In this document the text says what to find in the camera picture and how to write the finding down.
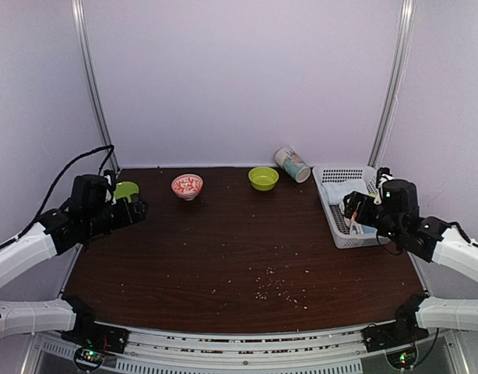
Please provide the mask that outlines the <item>white perforated plastic basket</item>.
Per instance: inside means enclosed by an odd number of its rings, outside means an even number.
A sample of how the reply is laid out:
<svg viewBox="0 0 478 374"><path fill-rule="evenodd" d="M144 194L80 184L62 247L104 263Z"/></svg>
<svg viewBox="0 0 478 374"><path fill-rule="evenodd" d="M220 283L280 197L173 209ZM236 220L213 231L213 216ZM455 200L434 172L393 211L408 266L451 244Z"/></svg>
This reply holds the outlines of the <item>white perforated plastic basket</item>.
<svg viewBox="0 0 478 374"><path fill-rule="evenodd" d="M376 230L368 233L351 233L350 228L345 223L345 217L341 213L338 204L329 203L329 196L325 191L323 184L326 182L341 183L347 180L362 180L365 182L368 194L376 194L376 175L377 171L373 167L348 167L340 166L318 166L312 168L315 184L318 189L318 195L322 203L329 229L332 233L333 241L338 249L352 249L365 246L376 246L378 244L387 244L387 238L379 237L376 239Z"/></svg>

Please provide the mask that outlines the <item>blue mickey dotted towel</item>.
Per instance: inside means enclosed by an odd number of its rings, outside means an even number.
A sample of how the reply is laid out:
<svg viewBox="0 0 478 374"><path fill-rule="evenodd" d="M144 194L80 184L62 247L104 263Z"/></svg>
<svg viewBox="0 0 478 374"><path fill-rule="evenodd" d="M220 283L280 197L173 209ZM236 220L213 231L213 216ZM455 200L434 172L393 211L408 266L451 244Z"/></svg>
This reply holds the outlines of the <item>blue mickey dotted towel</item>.
<svg viewBox="0 0 478 374"><path fill-rule="evenodd" d="M344 219L350 235L374 235L376 229L370 226L357 223L353 219Z"/></svg>

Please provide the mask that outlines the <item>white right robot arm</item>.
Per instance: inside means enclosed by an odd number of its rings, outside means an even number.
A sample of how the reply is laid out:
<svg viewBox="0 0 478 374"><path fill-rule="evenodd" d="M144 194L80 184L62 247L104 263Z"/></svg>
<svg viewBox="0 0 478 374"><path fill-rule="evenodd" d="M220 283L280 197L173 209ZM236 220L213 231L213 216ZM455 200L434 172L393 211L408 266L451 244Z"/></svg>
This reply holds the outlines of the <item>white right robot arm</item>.
<svg viewBox="0 0 478 374"><path fill-rule="evenodd" d="M397 178L382 178L376 196L350 192L343 214L409 253L427 285L397 308L388 332L394 343L419 329L478 333L478 241L460 223L421 216L416 186Z"/></svg>

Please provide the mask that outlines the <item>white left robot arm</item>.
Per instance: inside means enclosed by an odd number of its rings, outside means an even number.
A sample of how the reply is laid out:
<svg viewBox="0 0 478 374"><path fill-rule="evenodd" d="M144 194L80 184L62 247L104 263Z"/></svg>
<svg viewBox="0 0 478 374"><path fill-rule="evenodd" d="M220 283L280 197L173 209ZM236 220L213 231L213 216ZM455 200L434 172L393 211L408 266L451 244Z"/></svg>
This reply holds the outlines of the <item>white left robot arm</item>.
<svg viewBox="0 0 478 374"><path fill-rule="evenodd" d="M78 245L144 221L147 210L134 182L118 182L110 172L75 177L71 196L59 208L39 213L29 227L0 245L0 290ZM48 331L86 346L102 338L95 312L77 297L0 300L0 339Z"/></svg>

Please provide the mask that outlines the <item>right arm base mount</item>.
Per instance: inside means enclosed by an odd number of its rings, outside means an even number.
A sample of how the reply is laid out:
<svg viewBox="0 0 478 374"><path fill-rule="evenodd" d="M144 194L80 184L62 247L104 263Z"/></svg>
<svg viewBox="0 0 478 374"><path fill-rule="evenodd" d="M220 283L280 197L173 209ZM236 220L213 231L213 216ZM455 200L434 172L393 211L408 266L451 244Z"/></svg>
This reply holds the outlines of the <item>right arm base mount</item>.
<svg viewBox="0 0 478 374"><path fill-rule="evenodd" d="M402 305L395 311L395 320L381 325L371 324L362 330L368 352L388 350L429 337L428 329L420 328L416 307Z"/></svg>

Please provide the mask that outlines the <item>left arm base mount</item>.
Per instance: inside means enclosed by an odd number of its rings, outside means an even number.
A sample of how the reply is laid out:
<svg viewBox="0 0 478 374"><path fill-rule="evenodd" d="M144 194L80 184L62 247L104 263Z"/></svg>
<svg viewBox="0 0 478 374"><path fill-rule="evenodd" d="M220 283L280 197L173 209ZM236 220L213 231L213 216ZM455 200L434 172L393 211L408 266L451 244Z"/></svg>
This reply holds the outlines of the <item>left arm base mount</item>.
<svg viewBox="0 0 478 374"><path fill-rule="evenodd" d="M73 328L60 332L61 338L82 347L108 354L123 354L129 332L97 322L94 310L77 297L63 298L75 314Z"/></svg>

